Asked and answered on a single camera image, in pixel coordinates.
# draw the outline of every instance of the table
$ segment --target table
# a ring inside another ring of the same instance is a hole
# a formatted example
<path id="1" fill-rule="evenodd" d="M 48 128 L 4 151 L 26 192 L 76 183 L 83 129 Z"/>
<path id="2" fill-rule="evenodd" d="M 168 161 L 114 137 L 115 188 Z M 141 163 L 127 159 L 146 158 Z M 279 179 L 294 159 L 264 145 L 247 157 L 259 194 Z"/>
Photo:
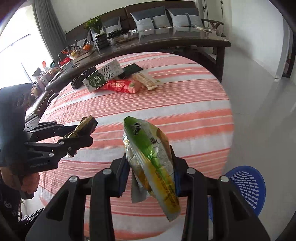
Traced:
<path id="1" fill-rule="evenodd" d="M 108 59 L 122 56 L 129 53 L 140 53 L 147 51 L 162 52 L 160 49 L 176 46 L 203 46 L 217 48 L 217 58 L 214 59 L 208 54 L 195 51 L 186 57 L 199 62 L 210 70 L 221 82 L 224 67 L 225 47 L 230 47 L 231 43 L 225 38 L 219 37 L 209 30 L 195 27 L 169 27 L 151 29 L 138 32 L 138 38 L 120 45 L 110 46 L 96 52 L 91 56 L 80 60 L 75 68 L 68 68 L 61 75 L 54 78 L 47 86 L 46 90 L 59 92 L 77 75 L 84 70 L 100 64 Z"/>
<path id="2" fill-rule="evenodd" d="M 136 63 L 164 84 L 152 91 L 142 87 L 136 94 L 113 91 L 90 94 L 84 86 L 73 90 L 69 84 L 57 95 L 41 122 L 76 125 L 83 116 L 92 115 L 98 125 L 91 135 L 94 140 L 91 147 L 79 150 L 74 158 L 62 158 L 56 170 L 40 173 L 38 192 L 45 205 L 70 176 L 91 177 L 123 156 L 126 116 L 158 126 L 168 136 L 176 156 L 186 159 L 190 167 L 208 177 L 221 175 L 234 126 L 228 96 L 217 78 L 194 61 L 168 53 L 128 54 L 117 60 L 122 67 Z M 180 204 L 181 215 L 185 215 L 186 198 L 180 198 Z M 86 236 L 89 205 L 87 198 Z M 111 198 L 111 209 L 115 236 L 119 240 L 152 237 L 172 225 L 156 199 L 149 197 L 144 202 L 131 203 L 131 177 L 123 196 Z"/>

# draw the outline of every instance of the white wall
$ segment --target white wall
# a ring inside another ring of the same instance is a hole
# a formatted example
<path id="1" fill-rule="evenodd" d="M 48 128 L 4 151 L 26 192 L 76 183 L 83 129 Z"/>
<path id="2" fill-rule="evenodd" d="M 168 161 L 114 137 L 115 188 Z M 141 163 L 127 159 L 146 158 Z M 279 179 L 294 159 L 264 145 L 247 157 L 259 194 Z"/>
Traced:
<path id="1" fill-rule="evenodd" d="M 51 0 L 62 29 L 66 32 L 105 12 L 149 0 Z"/>
<path id="2" fill-rule="evenodd" d="M 223 0 L 224 33 L 227 39 L 231 39 L 232 32 L 232 10 L 231 0 Z"/>
<path id="3" fill-rule="evenodd" d="M 230 0 L 230 3 L 231 43 L 275 77 L 284 38 L 282 15 L 268 0 Z"/>

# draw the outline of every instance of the blue plastic stool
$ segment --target blue plastic stool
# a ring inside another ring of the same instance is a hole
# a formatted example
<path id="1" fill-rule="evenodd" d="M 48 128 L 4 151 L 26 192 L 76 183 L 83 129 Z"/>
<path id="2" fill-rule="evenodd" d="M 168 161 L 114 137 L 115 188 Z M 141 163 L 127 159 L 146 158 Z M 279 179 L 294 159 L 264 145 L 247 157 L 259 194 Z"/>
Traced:
<path id="1" fill-rule="evenodd" d="M 235 167 L 225 174 L 236 185 L 242 196 L 258 216 L 266 196 L 265 182 L 260 172 L 250 166 Z M 209 218 L 213 221 L 212 200 L 208 197 Z"/>

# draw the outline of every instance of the person's hand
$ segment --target person's hand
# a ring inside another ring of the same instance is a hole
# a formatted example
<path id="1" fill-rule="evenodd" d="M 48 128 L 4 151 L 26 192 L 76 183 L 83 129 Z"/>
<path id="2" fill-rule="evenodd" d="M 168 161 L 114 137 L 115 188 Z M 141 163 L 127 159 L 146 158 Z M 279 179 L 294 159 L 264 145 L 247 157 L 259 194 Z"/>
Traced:
<path id="1" fill-rule="evenodd" d="M 39 173 L 33 173 L 31 175 L 25 176 L 22 180 L 22 185 L 19 184 L 18 177 L 13 175 L 7 167 L 0 167 L 2 179 L 4 183 L 15 189 L 22 190 L 28 194 L 32 194 L 37 191 L 40 176 Z"/>

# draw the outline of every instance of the window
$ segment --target window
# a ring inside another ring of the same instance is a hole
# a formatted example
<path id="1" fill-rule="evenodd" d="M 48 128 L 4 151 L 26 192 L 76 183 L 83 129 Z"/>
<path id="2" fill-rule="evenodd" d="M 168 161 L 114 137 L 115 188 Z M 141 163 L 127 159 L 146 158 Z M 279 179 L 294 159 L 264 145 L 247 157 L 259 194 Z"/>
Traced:
<path id="1" fill-rule="evenodd" d="M 0 35 L 0 88 L 35 81 L 32 74 L 52 58 L 38 31 L 32 5 L 19 8 Z"/>

